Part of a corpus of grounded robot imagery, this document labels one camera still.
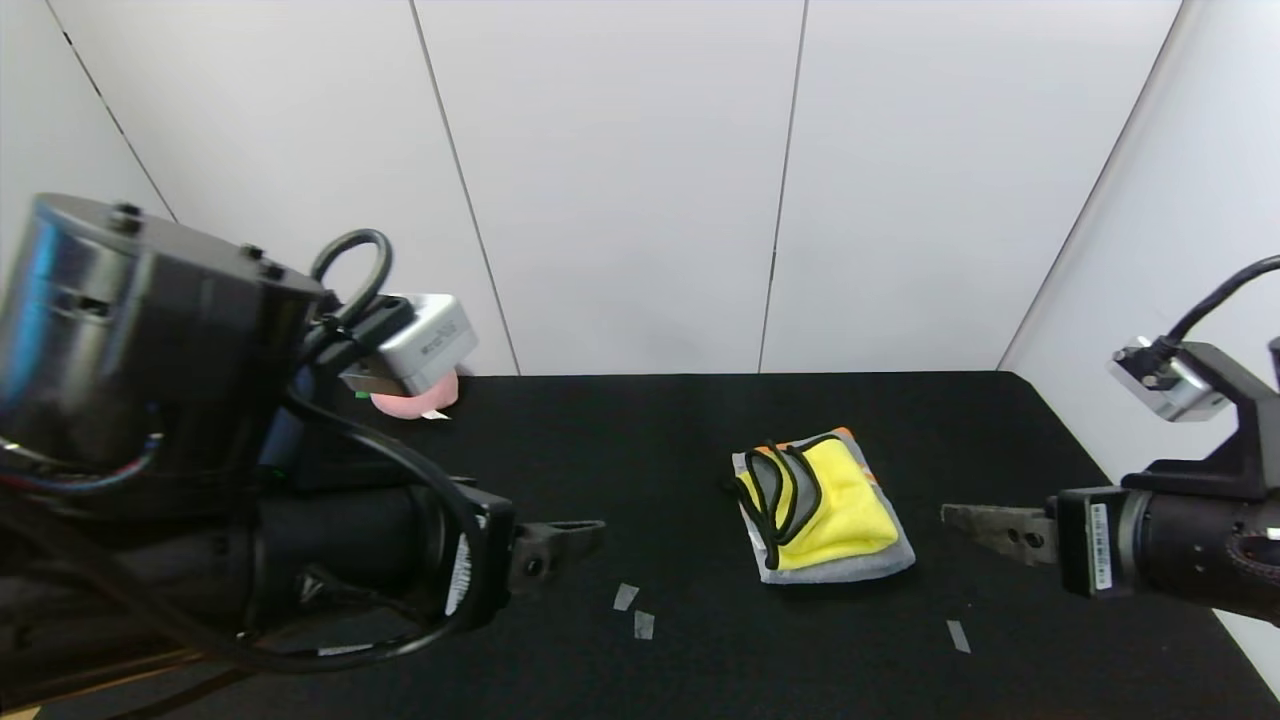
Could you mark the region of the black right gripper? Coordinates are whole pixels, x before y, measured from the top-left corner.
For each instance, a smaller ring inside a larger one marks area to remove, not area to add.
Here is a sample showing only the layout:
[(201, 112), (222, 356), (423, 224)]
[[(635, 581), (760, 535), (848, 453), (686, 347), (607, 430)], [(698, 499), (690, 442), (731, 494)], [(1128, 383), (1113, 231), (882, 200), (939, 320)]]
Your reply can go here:
[(1279, 620), (1277, 501), (1155, 493), (1120, 486), (1064, 491), (1044, 509), (945, 503), (941, 521), (1027, 566), (1057, 565), (1089, 600), (1152, 593)]

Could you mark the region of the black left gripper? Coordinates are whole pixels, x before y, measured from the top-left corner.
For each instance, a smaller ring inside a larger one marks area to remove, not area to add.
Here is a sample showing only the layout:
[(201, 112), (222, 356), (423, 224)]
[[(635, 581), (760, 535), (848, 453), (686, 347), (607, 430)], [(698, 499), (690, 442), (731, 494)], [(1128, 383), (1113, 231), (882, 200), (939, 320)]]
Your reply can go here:
[(506, 606), (502, 575), (508, 557), (509, 593), (534, 596), (604, 543), (604, 521), (515, 528), (508, 500), (475, 480), (453, 486), (474, 515), (477, 541), (422, 486), (343, 493), (337, 546), (319, 560), (320, 609), (388, 610), (416, 626), (453, 623), (466, 633), (486, 625)]

